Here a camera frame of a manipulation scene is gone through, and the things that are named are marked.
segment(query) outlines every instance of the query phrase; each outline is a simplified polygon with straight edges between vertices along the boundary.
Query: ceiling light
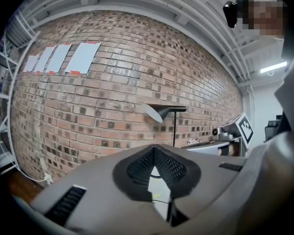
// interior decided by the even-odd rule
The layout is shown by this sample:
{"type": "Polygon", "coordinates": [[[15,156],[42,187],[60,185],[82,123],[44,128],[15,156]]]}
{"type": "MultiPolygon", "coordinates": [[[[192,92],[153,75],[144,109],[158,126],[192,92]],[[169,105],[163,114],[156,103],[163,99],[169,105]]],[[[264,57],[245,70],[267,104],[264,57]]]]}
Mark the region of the ceiling light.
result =
{"type": "Polygon", "coordinates": [[[286,65],[288,65],[287,62],[283,62],[283,63],[277,64],[277,65],[272,65],[272,66],[269,66],[267,68],[261,69],[260,73],[264,73],[264,72],[268,72],[268,71],[271,71],[271,70],[275,70],[277,68],[285,67],[286,65]]]}

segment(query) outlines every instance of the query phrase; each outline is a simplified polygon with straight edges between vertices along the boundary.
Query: black camera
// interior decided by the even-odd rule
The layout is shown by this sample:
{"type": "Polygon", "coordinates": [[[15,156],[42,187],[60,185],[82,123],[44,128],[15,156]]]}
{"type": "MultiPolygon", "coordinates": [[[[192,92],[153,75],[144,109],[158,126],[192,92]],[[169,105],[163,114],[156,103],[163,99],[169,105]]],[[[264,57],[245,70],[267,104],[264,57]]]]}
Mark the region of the black camera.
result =
{"type": "Polygon", "coordinates": [[[230,28],[234,28],[237,23],[237,3],[228,1],[223,6],[223,12],[225,14],[227,25],[230,28]]]}

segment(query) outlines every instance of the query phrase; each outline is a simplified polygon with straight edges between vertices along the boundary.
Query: mesh panel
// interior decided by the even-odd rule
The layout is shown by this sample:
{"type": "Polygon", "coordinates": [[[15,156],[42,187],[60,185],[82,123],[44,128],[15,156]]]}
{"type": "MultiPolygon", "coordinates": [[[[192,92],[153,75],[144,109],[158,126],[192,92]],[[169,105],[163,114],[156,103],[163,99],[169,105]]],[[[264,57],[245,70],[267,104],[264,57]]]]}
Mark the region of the mesh panel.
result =
{"type": "Polygon", "coordinates": [[[148,188],[149,178],[154,167],[153,161],[153,150],[151,150],[128,166],[128,176],[134,183],[148,188]]]}
{"type": "Polygon", "coordinates": [[[169,188],[185,176],[186,167],[162,151],[154,149],[154,158],[155,166],[169,188]]]}
{"type": "Polygon", "coordinates": [[[156,166],[169,188],[180,181],[186,174],[186,167],[183,164],[156,147],[132,162],[127,168],[127,174],[134,183],[148,188],[154,166],[156,166]]]}

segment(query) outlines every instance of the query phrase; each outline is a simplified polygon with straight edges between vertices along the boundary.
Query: white paper sheet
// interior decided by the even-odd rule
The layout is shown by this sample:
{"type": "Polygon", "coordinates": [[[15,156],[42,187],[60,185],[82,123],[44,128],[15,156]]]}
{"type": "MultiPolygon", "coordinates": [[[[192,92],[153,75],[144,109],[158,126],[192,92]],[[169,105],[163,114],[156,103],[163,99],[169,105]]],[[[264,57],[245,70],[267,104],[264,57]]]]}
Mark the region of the white paper sheet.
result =
{"type": "Polygon", "coordinates": [[[54,49],[55,49],[55,46],[49,46],[44,50],[44,53],[41,55],[40,59],[38,60],[35,71],[40,71],[40,72],[44,71],[46,63],[54,49]]]}
{"type": "Polygon", "coordinates": [[[28,56],[27,63],[24,67],[23,72],[32,71],[37,62],[38,57],[39,57],[39,54],[35,56],[28,56]]]}
{"type": "Polygon", "coordinates": [[[81,74],[87,74],[100,44],[80,43],[65,72],[79,71],[81,74]]]}
{"type": "Polygon", "coordinates": [[[50,63],[47,66],[47,71],[53,71],[54,73],[58,73],[61,65],[63,64],[63,61],[65,57],[68,54],[68,51],[71,47],[71,44],[65,44],[65,45],[59,45],[58,48],[55,50],[50,63]]]}

